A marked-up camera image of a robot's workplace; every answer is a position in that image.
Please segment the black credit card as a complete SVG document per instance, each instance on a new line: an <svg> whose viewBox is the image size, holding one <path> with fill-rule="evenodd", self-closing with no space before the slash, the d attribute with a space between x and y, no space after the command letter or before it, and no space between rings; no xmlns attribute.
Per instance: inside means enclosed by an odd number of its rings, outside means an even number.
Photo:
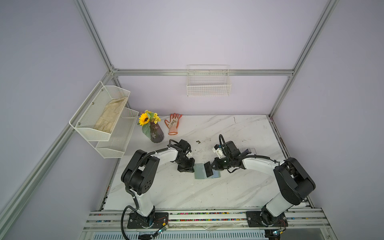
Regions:
<svg viewBox="0 0 384 240"><path fill-rule="evenodd" d="M204 170L205 170L205 174L206 174L207 178L209 178L209 177L214 175L213 169L212 169L212 166L211 166L210 162L207 162L207 163L204 164Z"/></svg>

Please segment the green card holder wallet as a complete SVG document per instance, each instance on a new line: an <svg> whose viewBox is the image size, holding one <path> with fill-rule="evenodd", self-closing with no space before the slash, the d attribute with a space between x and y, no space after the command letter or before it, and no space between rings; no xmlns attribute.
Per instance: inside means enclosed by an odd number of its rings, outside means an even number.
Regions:
<svg viewBox="0 0 384 240"><path fill-rule="evenodd" d="M210 163L205 163L205 164L195 164L194 176L196 180L204 180L204 179L220 178L221 174L219 171L213 170L211 168Z"/></svg>

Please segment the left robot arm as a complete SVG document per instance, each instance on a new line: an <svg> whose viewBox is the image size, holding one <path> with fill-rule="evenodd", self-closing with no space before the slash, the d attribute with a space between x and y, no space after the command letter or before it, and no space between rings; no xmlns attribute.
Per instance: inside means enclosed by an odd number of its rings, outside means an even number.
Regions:
<svg viewBox="0 0 384 240"><path fill-rule="evenodd" d="M154 183L156 172L161 160L176 163L180 173L193 173L195 159L192 158L191 145L185 141L169 140L166 148L145 152L137 150L121 175L125 190L133 197L135 207L131 208L139 217L150 219L155 214L147 192Z"/></svg>

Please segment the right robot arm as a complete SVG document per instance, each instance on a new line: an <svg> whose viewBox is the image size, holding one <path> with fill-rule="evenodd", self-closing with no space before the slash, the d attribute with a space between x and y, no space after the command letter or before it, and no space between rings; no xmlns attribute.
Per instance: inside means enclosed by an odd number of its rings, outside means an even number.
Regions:
<svg viewBox="0 0 384 240"><path fill-rule="evenodd" d="M267 156L252 154L250 150L241 152L232 142L215 145L213 152L217 157L212 163L205 164L207 177L213 171L254 170L275 177L279 193L266 203L259 214L260 224L271 227L276 224L283 213L292 206L298 206L312 191L316 184L295 158L283 162Z"/></svg>

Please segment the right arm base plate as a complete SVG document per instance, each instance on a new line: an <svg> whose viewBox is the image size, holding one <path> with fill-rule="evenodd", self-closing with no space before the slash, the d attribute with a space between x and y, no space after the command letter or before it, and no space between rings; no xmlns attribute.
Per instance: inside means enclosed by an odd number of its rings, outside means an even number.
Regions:
<svg viewBox="0 0 384 240"><path fill-rule="evenodd" d="M282 227L288 226L284 213L274 217L267 211L247 211L246 219L249 227Z"/></svg>

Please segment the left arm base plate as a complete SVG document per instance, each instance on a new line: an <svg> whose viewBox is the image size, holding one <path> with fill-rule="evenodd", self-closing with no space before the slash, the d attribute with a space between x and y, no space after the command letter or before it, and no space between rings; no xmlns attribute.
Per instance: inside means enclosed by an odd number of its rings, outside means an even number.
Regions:
<svg viewBox="0 0 384 240"><path fill-rule="evenodd" d="M130 213L126 227L128 229L159 229L168 222L169 213L154 212L143 217L136 212Z"/></svg>

